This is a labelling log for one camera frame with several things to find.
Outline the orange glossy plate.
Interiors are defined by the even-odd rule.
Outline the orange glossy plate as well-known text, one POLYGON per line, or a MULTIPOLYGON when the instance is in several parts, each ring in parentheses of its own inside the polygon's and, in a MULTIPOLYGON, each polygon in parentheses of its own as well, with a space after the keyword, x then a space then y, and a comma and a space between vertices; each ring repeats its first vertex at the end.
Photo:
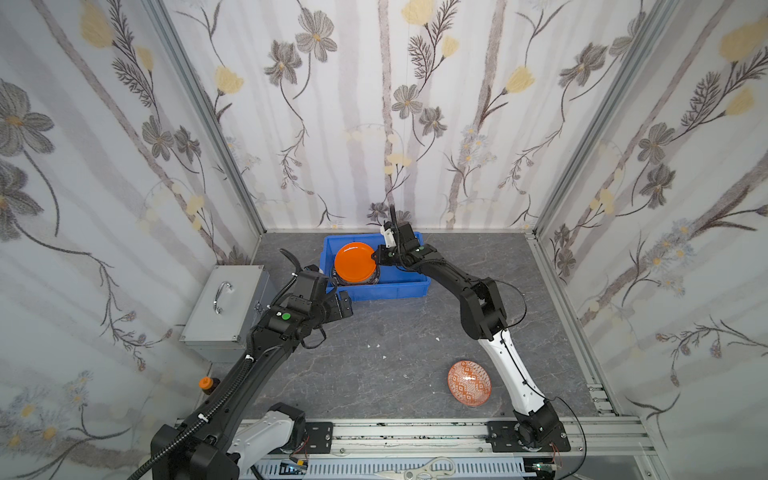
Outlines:
POLYGON ((378 268, 373 255, 374 249, 366 243, 348 243, 335 255, 334 272, 347 284, 367 283, 378 268))

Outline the orange patterned bowl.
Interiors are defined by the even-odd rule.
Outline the orange patterned bowl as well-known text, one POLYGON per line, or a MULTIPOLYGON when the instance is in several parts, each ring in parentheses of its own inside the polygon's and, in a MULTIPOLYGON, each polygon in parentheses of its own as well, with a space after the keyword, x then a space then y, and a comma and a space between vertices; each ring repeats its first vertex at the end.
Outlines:
POLYGON ((485 404, 492 393, 492 384, 486 370, 474 361, 461 360, 451 366, 447 384, 452 396, 468 407, 485 404))

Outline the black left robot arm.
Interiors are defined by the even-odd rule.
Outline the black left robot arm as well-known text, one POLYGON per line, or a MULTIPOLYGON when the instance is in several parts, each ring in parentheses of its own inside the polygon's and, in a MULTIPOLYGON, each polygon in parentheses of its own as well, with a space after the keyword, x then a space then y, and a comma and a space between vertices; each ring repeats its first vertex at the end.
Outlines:
POLYGON ((208 399, 177 427, 162 426, 151 441, 151 456, 132 474, 140 479, 238 479, 251 464, 231 449, 245 409, 270 377, 305 339, 327 323, 353 315, 349 295, 334 288, 315 265, 303 266, 290 251, 290 281, 246 336, 246 348, 208 399))

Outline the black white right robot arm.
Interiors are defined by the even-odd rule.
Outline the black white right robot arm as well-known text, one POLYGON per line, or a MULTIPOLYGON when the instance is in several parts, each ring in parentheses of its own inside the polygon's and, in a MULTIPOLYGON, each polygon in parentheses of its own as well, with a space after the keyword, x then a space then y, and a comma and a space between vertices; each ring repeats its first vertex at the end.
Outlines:
POLYGON ((568 437, 552 400, 536 386, 513 344, 497 281, 461 270, 435 247, 421 243, 410 223, 398 219, 393 206, 389 214, 380 228, 385 243, 372 255, 375 262, 424 275, 458 300, 463 330, 486 351, 511 399, 514 442, 531 452, 546 447, 568 451, 568 437))

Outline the blue plastic bin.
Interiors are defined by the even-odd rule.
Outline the blue plastic bin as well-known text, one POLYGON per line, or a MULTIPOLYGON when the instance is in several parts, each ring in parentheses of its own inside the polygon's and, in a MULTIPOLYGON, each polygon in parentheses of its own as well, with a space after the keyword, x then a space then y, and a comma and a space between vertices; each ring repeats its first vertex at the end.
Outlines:
MULTIPOLYGON (((373 249, 385 243, 380 233, 331 235, 324 238, 319 267, 328 277, 334 277, 334 262, 338 252, 347 244, 359 242, 373 249)), ((431 279, 425 275, 402 271, 393 266, 379 269, 375 283, 346 285, 336 278, 338 291, 347 291, 353 302, 373 300, 394 300, 424 297, 428 293, 431 279)))

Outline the grey metal box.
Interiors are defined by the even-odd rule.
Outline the grey metal box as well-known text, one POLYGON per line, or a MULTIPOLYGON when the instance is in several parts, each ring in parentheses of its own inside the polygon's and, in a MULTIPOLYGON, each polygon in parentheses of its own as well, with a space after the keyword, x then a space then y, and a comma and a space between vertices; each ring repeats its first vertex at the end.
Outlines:
POLYGON ((212 363, 233 363, 246 349, 246 337, 277 293, 262 265, 213 268, 180 341, 212 363))

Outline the orange cap brown bottle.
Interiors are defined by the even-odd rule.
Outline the orange cap brown bottle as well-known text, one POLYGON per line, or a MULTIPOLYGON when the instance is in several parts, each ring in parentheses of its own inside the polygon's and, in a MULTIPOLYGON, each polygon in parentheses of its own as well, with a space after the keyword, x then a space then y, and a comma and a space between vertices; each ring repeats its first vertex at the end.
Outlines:
POLYGON ((221 380, 219 378, 205 376, 199 380, 198 387, 204 395, 211 395, 220 383, 221 380))

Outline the white scissors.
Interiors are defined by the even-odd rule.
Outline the white scissors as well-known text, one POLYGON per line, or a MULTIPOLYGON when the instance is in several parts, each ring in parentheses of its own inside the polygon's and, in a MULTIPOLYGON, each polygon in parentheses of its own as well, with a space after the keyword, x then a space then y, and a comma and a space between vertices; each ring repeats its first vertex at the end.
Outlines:
POLYGON ((447 457, 436 457, 424 465, 399 470, 383 470, 375 476, 392 480, 437 480, 457 473, 456 462, 447 457))

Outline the aluminium frame rail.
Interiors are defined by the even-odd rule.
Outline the aluminium frame rail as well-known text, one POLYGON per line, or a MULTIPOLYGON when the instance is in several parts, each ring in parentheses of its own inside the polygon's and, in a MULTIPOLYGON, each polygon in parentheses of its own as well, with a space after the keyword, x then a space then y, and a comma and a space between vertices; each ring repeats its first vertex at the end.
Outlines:
POLYGON ((602 370, 576 318, 575 311, 566 295, 564 284, 557 278, 537 237, 533 233, 525 233, 524 236, 585 377, 588 393, 595 405, 597 414, 599 416, 618 416, 619 412, 611 398, 610 388, 605 382, 602 370))

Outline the front aluminium mounting rail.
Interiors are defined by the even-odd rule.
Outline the front aluminium mounting rail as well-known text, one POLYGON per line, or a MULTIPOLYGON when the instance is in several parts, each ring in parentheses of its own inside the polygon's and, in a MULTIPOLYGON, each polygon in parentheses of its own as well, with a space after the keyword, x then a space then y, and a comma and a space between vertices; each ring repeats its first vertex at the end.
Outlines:
POLYGON ((238 479, 383 479, 375 473, 456 462, 445 479, 666 479, 632 417, 567 417, 570 449, 527 451, 508 418, 294 421, 281 412, 241 423, 231 449, 251 464, 238 479))

